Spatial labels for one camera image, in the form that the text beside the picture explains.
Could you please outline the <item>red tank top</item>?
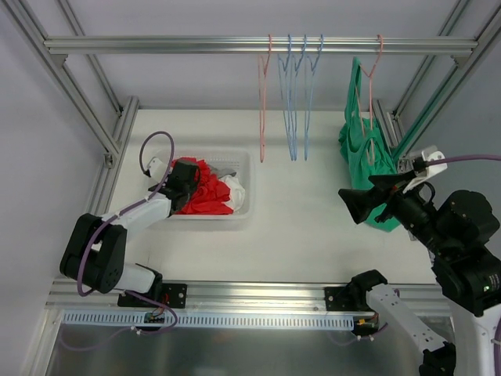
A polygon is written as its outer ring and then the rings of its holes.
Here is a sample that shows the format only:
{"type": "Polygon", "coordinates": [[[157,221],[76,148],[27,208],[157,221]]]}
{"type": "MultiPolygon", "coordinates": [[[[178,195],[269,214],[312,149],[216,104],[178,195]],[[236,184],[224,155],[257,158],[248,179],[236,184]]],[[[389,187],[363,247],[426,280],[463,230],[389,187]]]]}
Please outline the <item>red tank top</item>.
{"type": "Polygon", "coordinates": [[[197,164],[200,178],[196,192],[178,215],[231,215],[234,210],[226,203],[230,200],[231,189],[221,181],[211,166],[203,159],[186,157],[186,161],[197,164]]]}

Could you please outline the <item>green tank top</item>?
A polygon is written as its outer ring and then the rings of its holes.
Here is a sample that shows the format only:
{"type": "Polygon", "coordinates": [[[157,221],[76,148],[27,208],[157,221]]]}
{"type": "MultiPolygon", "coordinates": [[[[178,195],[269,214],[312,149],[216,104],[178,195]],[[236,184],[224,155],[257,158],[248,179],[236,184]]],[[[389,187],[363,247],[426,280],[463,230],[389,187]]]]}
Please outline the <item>green tank top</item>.
{"type": "Polygon", "coordinates": [[[344,125],[338,136],[340,153],[348,164],[351,187],[369,190],[373,184],[371,175],[392,175],[396,167],[386,147],[376,118],[362,116],[361,94],[362,69],[359,58],[352,59],[351,75],[344,108],[344,125]]]}

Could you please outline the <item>grey tank top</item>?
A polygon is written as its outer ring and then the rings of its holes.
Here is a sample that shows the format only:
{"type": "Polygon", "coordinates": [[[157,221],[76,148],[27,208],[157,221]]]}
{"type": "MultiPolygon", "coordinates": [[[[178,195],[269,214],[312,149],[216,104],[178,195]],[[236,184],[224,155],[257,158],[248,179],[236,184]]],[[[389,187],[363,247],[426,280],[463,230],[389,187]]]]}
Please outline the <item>grey tank top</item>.
{"type": "Polygon", "coordinates": [[[236,177],[237,171],[235,171],[233,168],[217,168],[213,165],[208,165],[211,174],[216,175],[218,179],[222,179],[225,176],[229,175],[232,177],[236,177]]]}

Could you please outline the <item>white tank top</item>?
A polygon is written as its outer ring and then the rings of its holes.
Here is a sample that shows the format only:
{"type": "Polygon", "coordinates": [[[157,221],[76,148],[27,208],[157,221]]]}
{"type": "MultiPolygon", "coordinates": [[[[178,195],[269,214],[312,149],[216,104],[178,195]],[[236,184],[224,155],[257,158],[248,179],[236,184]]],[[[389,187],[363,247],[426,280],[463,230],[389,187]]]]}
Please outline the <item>white tank top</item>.
{"type": "Polygon", "coordinates": [[[240,183],[238,177],[227,175],[220,179],[220,181],[229,188],[229,200],[225,202],[225,205],[231,208],[234,212],[239,211],[245,202],[246,190],[240,183]]]}

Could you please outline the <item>pink hanger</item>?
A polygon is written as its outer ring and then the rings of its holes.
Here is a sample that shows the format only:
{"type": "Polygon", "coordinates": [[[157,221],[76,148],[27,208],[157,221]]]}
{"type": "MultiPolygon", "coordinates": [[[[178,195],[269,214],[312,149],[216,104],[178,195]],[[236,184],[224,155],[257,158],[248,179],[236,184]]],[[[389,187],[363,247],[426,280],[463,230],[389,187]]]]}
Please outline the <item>pink hanger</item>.
{"type": "MultiPolygon", "coordinates": [[[[370,70],[368,72],[361,63],[358,65],[358,69],[360,72],[362,72],[369,80],[369,130],[372,132],[374,130],[374,123],[373,123],[373,76],[375,73],[375,70],[377,68],[377,64],[380,61],[380,58],[383,54],[384,51],[384,37],[382,34],[377,35],[377,40],[379,41],[379,52],[377,53],[377,58],[370,70]]],[[[366,126],[364,123],[364,120],[362,118],[362,112],[361,112],[361,102],[360,102],[360,94],[359,90],[355,89],[355,94],[356,94],[356,99],[357,99],[357,104],[359,106],[359,120],[360,120],[360,125],[361,125],[361,131],[362,135],[366,137],[366,126]]],[[[373,139],[369,140],[369,145],[366,149],[366,157],[369,165],[374,165],[375,163],[375,142],[373,139]]]]}
{"type": "Polygon", "coordinates": [[[259,152],[260,152],[261,163],[265,161],[267,76],[268,76],[271,51],[272,51],[272,36],[269,34],[267,54],[258,56],[259,152]]]}

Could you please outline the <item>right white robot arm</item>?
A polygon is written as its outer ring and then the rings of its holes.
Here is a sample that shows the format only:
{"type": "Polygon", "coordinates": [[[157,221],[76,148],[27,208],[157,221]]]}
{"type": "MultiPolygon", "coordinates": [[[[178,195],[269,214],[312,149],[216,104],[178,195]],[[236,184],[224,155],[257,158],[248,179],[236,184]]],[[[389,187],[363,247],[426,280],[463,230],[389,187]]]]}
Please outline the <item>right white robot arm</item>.
{"type": "Polygon", "coordinates": [[[397,219],[431,253],[431,270],[451,309],[455,341],[427,327],[375,269],[352,277],[346,290],[350,303],[373,310],[413,342],[421,375],[498,375],[500,260],[486,244],[500,222],[486,197],[475,191],[456,190],[435,208],[420,196],[420,186],[408,187],[414,176],[372,175],[371,189],[340,189],[338,194],[355,223],[382,206],[377,222],[397,219]]]}

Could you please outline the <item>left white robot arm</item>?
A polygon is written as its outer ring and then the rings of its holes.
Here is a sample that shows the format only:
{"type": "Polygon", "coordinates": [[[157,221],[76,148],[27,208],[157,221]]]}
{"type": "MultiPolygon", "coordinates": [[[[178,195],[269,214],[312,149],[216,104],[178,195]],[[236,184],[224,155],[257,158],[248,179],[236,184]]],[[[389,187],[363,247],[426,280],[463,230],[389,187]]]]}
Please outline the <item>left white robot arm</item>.
{"type": "Polygon", "coordinates": [[[115,213],[81,215],[75,223],[59,271],[77,281],[78,294],[106,294],[114,289],[134,291],[145,306],[163,296],[160,274],[139,264],[127,264],[127,242],[151,225],[180,212],[200,183],[201,171],[192,161],[175,162],[166,180],[142,200],[115,213]]]}

